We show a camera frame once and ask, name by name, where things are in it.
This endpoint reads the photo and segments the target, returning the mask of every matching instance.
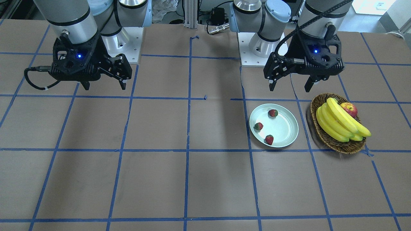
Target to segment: blue tape grid line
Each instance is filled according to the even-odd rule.
[[[57,143],[56,143],[56,145],[55,145],[55,149],[58,149],[58,146],[60,145],[60,141],[61,141],[61,138],[62,138],[62,136],[63,136],[64,128],[66,127],[67,120],[69,119],[69,115],[70,115],[70,112],[71,112],[72,107],[73,107],[73,103],[74,103],[74,99],[75,99],[74,96],[76,95],[78,89],[79,89],[79,83],[77,84],[76,89],[74,90],[73,97],[72,97],[72,100],[71,100],[71,102],[70,102],[70,106],[69,106],[69,108],[68,108],[68,110],[67,110],[66,117],[65,117],[65,119],[64,119],[63,125],[62,125],[61,130],[60,130],[60,134],[59,134],[58,139],[57,139]],[[53,152],[53,156],[52,156],[51,161],[50,161],[50,164],[49,164],[49,166],[48,166],[46,178],[44,179],[44,183],[43,183],[42,190],[41,190],[41,192],[40,192],[39,200],[37,201],[36,209],[34,210],[33,219],[32,219],[32,221],[30,222],[29,231],[32,231],[32,230],[33,230],[34,220],[36,219],[37,214],[38,214],[38,212],[39,212],[40,204],[42,203],[42,200],[43,200],[44,191],[46,190],[48,178],[50,177],[51,168],[53,167],[53,163],[54,163],[54,159],[55,159],[56,154],[57,154],[57,150],[55,150],[55,151]]]
[[[185,183],[184,183],[184,224],[183,231],[187,231],[188,214],[188,176],[189,176],[189,156],[190,156],[190,111],[191,111],[191,72],[192,72],[192,49],[193,39],[200,39],[198,35],[190,37],[189,40],[189,64],[188,64],[188,103],[187,103],[187,144],[185,151]]]
[[[120,152],[120,149],[98,148],[0,148],[0,151],[43,152]],[[123,152],[186,152],[186,149],[127,149]],[[249,152],[250,149],[189,149],[190,152]],[[252,152],[309,152],[310,149],[251,149]],[[334,152],[332,149],[311,149],[312,152]],[[371,150],[375,152],[411,152],[411,150]]]
[[[411,217],[411,213],[395,213],[396,217]],[[370,214],[336,214],[331,218],[354,218],[354,217],[393,217],[392,213],[370,213]],[[261,220],[283,220],[283,219],[325,219],[327,215],[297,215],[297,216],[261,216]],[[112,218],[111,222],[181,222],[188,221],[221,221],[221,220],[257,220],[257,216],[248,217],[131,217]],[[0,219],[0,223],[28,223],[32,219]],[[108,218],[58,218],[58,219],[35,219],[35,223],[46,222],[107,222]]]
[[[376,175],[377,175],[377,177],[378,177],[378,181],[380,182],[381,188],[382,188],[382,190],[383,190],[383,192],[384,192],[384,196],[386,197],[388,206],[390,207],[392,216],[394,217],[395,224],[397,225],[398,231],[401,231],[401,227],[399,226],[397,216],[396,216],[396,214],[395,214],[395,212],[394,212],[394,209],[393,209],[393,206],[392,206],[392,204],[391,204],[391,202],[390,202],[390,199],[388,198],[387,191],[385,190],[383,181],[381,180],[380,174],[378,173],[378,170],[377,170],[377,167],[376,167],[376,165],[375,165],[375,162],[374,162],[374,160],[372,160],[371,162],[372,162],[372,165],[373,165],[373,167],[374,167],[375,173],[376,173]]]
[[[374,62],[344,62],[345,64],[357,64],[357,65],[377,65]],[[378,63],[383,66],[411,66],[411,64],[401,64],[401,63]]]
[[[390,89],[390,92],[391,92],[391,94],[393,95],[395,102],[398,104],[398,107],[399,107],[402,115],[404,116],[404,118],[405,118],[405,120],[406,120],[406,122],[407,122],[407,124],[408,124],[408,127],[411,128],[411,124],[410,124],[410,122],[408,121],[408,118],[407,118],[407,116],[405,115],[404,111],[402,110],[401,104],[398,103],[397,97],[395,96],[394,91],[392,90],[390,84],[388,83],[387,78],[385,77],[383,71],[381,70],[380,64],[377,62],[377,59],[375,58],[373,52],[371,51],[371,48],[369,47],[369,45],[368,45],[368,43],[367,43],[367,41],[366,41],[363,33],[360,33],[360,34],[361,34],[361,37],[363,38],[365,44],[367,45],[367,48],[368,48],[369,52],[371,53],[372,58],[374,59],[375,63],[377,64],[377,67],[378,67],[378,69],[380,70],[381,75],[382,75],[383,78],[384,78],[384,81],[386,82],[388,88]]]
[[[253,152],[251,148],[250,127],[248,124],[247,102],[245,100],[245,90],[244,90],[242,83],[241,83],[241,91],[242,91],[242,103],[244,106],[245,127],[247,129],[248,152],[250,155],[250,166],[251,166],[251,177],[253,179],[254,199],[256,202],[256,210],[257,210],[258,229],[259,231],[262,231],[263,226],[261,225],[261,214],[260,214],[260,208],[258,206],[258,193],[257,193],[257,184],[256,184],[255,171],[254,171]]]
[[[365,42],[365,45],[366,45],[367,48],[368,48],[368,51],[371,53],[372,58],[374,59],[375,63],[377,64],[377,67],[378,67],[378,69],[380,70],[382,77],[384,78],[384,80],[385,80],[388,88],[390,89],[391,94],[393,95],[395,101],[397,102],[397,104],[398,104],[398,106],[399,106],[399,108],[400,108],[400,110],[401,110],[401,112],[402,112],[405,120],[407,121],[408,125],[410,126],[410,124],[409,124],[409,122],[408,122],[408,119],[407,119],[407,117],[405,116],[405,114],[404,114],[404,112],[403,112],[403,110],[402,110],[402,108],[401,108],[401,105],[398,103],[398,100],[397,100],[397,98],[396,98],[393,90],[391,89],[390,84],[388,83],[387,79],[385,78],[384,73],[382,72],[381,67],[379,66],[379,63],[377,62],[377,59],[375,58],[374,54],[372,53],[372,51],[371,51],[371,49],[370,49],[370,47],[369,47],[369,45],[368,45],[368,43],[367,43],[364,35],[363,35],[362,33],[360,33],[360,34],[361,34],[361,37],[363,38],[363,40],[364,40],[364,42]],[[369,148],[367,147],[367,145],[365,145],[365,153],[366,153],[367,155],[371,156],[371,157],[373,156],[373,154],[370,154],[370,153],[369,153]],[[375,162],[374,162],[374,160],[372,160],[371,162],[372,162],[372,165],[373,165],[373,167],[374,167],[374,170],[375,170],[375,173],[376,173],[376,175],[377,175],[377,178],[378,178],[378,180],[379,180],[379,182],[380,182],[380,186],[381,186],[381,188],[382,188],[382,190],[383,190],[383,192],[384,192],[384,195],[385,195],[385,197],[386,197],[388,206],[390,207],[392,216],[394,217],[395,224],[397,225],[398,231],[401,231],[401,227],[399,226],[399,223],[398,223],[397,217],[396,217],[396,215],[395,215],[393,206],[391,205],[390,199],[388,198],[388,194],[387,194],[387,192],[386,192],[386,190],[385,190],[385,187],[384,187],[384,185],[383,185],[383,182],[382,182],[382,180],[381,180],[381,177],[380,177],[380,175],[379,175],[379,173],[378,173],[378,170],[377,170],[377,167],[376,167],[376,165],[375,165]]]
[[[0,97],[12,97],[13,94],[0,94]],[[51,97],[51,98],[71,98],[72,95],[28,95],[17,94],[16,97]],[[75,98],[103,98],[103,99],[129,99],[129,96],[110,96],[110,95],[75,95]],[[152,96],[133,96],[133,99],[174,99],[174,100],[205,100],[199,97],[152,97]],[[232,101],[243,101],[240,98],[231,98]],[[295,99],[245,99],[246,101],[282,101],[282,102],[297,102]],[[311,102],[309,99],[299,99],[300,102]],[[352,100],[353,103],[365,104],[411,104],[411,102],[395,102],[395,101],[359,101]]]
[[[317,168],[317,164],[316,164],[316,162],[315,162],[314,153],[313,153],[313,151],[312,151],[311,144],[310,144],[310,141],[309,141],[308,131],[307,131],[307,128],[306,128],[306,126],[305,126],[304,116],[303,116],[303,113],[302,113],[302,110],[301,110],[300,101],[299,101],[298,96],[297,96],[297,94],[296,94],[296,91],[295,91],[295,89],[294,89],[294,85],[293,85],[293,80],[292,80],[292,75],[291,75],[291,74],[290,74],[290,81],[291,81],[291,86],[292,86],[293,91],[294,91],[294,95],[296,96],[297,105],[298,105],[298,110],[299,110],[299,112],[300,112],[300,117],[301,117],[301,122],[302,122],[302,127],[304,128],[305,138],[307,139],[308,149],[309,149],[309,152],[310,152],[310,154],[311,154],[311,160],[312,160],[312,163],[313,163],[313,166],[314,166],[315,175],[316,175],[316,177],[317,177],[318,187],[319,187],[319,189],[320,189],[321,197],[322,197],[322,199],[323,199],[323,204],[324,204],[324,209],[325,209],[325,211],[326,211],[326,217],[327,217],[327,220],[328,220],[328,225],[329,225],[329,227],[330,227],[330,231],[333,231],[334,229],[332,228],[331,217],[330,217],[330,213],[329,213],[329,211],[328,211],[328,206],[327,206],[327,202],[326,202],[326,197],[325,197],[325,195],[324,195],[323,186],[322,186],[322,184],[321,184],[320,175],[319,175],[319,173],[318,173],[318,168]]]
[[[28,67],[31,67],[31,66],[33,65],[34,59],[36,58],[37,53],[39,52],[40,47],[42,46],[42,44],[43,44],[43,42],[44,42],[44,39],[46,38],[46,35],[47,35],[47,32],[48,32],[49,29],[50,29],[50,25],[47,26],[47,29],[46,29],[46,31],[44,32],[44,35],[43,35],[43,37],[42,37],[42,39],[41,39],[41,41],[40,41],[40,44],[39,44],[39,46],[37,47],[36,53],[33,55],[33,58],[31,59],[31,62],[30,62],[30,64],[29,64]],[[1,128],[1,126],[3,125],[3,123],[4,123],[4,120],[6,119],[7,114],[9,113],[10,108],[12,107],[12,105],[13,105],[13,103],[14,103],[14,100],[15,100],[15,98],[16,98],[16,95],[17,95],[18,91],[20,90],[21,86],[23,85],[23,82],[24,82],[24,77],[21,78],[21,81],[20,81],[20,83],[19,83],[16,91],[15,91],[14,94],[13,94],[13,97],[12,97],[12,99],[11,99],[11,101],[10,101],[10,104],[9,104],[9,106],[8,106],[7,109],[6,109],[6,112],[4,113],[3,118],[2,118],[1,121],[0,121],[0,128]]]
[[[110,203],[110,210],[109,210],[109,217],[107,220],[107,226],[106,226],[106,231],[110,230],[110,224],[111,224],[111,217],[113,216],[113,209],[114,209],[114,202],[115,202],[115,196],[117,193],[117,186],[118,186],[118,178],[120,176],[120,168],[121,168],[121,161],[122,161],[122,157],[123,157],[123,152],[124,152],[124,143],[126,141],[126,135],[127,135],[127,129],[128,129],[128,123],[130,121],[130,113],[131,113],[131,108],[133,105],[133,94],[134,94],[134,90],[136,88],[136,82],[137,82],[137,74],[139,72],[139,66],[136,66],[136,72],[134,74],[134,82],[133,82],[133,87],[131,90],[131,94],[130,94],[130,102],[129,102],[129,112],[127,115],[127,121],[126,124],[124,126],[124,132],[123,132],[123,139],[121,140],[121,146],[120,146],[120,153],[118,155],[118,165],[117,165],[117,172],[115,174],[115,181],[114,181],[114,188],[113,188],[113,195],[111,197],[111,203]]]
[[[0,54],[5,55],[34,55],[35,53],[27,52],[0,52]],[[53,55],[52,53],[38,53],[37,55]],[[148,57],[169,57],[169,58],[189,58],[189,55],[154,55],[154,54],[141,54],[141,56]],[[209,56],[191,56],[191,58],[202,58],[202,59],[234,59],[240,60],[238,57],[209,57]],[[354,64],[354,65],[377,65],[373,62],[345,62],[345,64]],[[382,66],[411,66],[408,63],[378,63]]]

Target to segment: yellow banana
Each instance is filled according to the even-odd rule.
[[[350,139],[338,134],[334,131],[325,121],[323,115],[321,114],[321,107],[319,107],[316,111],[317,121],[320,124],[321,128],[328,134],[330,137],[340,141],[340,142],[348,142]]]
[[[347,138],[353,138],[354,137],[354,133],[348,131],[345,127],[343,127],[341,124],[339,124],[334,117],[332,116],[332,114],[330,113],[329,109],[328,109],[328,105],[327,103],[324,103],[321,106],[321,114],[325,120],[325,122],[334,130],[336,131],[338,134],[347,137]]]
[[[358,133],[361,136],[371,136],[371,132],[358,121],[356,121],[353,117],[351,117],[340,105],[337,104],[337,102],[333,98],[328,98],[327,103],[334,115],[340,115],[339,117],[336,116],[336,118],[343,121],[342,125],[344,127],[346,127],[345,125],[350,127],[351,125],[354,125],[357,130],[357,132],[354,132],[351,130],[352,128],[349,129],[348,127],[346,127],[347,129],[349,129],[349,131]]]
[[[361,141],[361,140],[363,140],[363,137],[360,136],[359,134],[355,134],[355,136],[352,137],[352,138],[350,138],[350,140],[353,140],[353,141]]]
[[[327,99],[328,108],[334,118],[347,130],[352,133],[358,133],[357,126],[348,119],[347,116],[351,117],[340,105],[338,105],[333,98]]]

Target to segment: white container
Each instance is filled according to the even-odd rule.
[[[395,0],[354,0],[353,8],[357,14],[383,15]]]

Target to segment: cable connector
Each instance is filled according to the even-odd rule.
[[[48,85],[47,87],[39,87],[37,85],[35,85],[32,81],[30,81],[30,79],[28,78],[28,72],[49,72],[51,69],[51,66],[38,66],[38,67],[29,67],[26,68],[24,70],[24,78],[26,79],[27,83],[36,88],[37,90],[48,90],[49,88],[54,87],[55,85],[57,85],[60,81],[56,81],[53,84]]]

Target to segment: plastic bag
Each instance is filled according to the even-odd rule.
[[[152,0],[152,22],[163,20],[168,12],[177,10],[178,0]]]

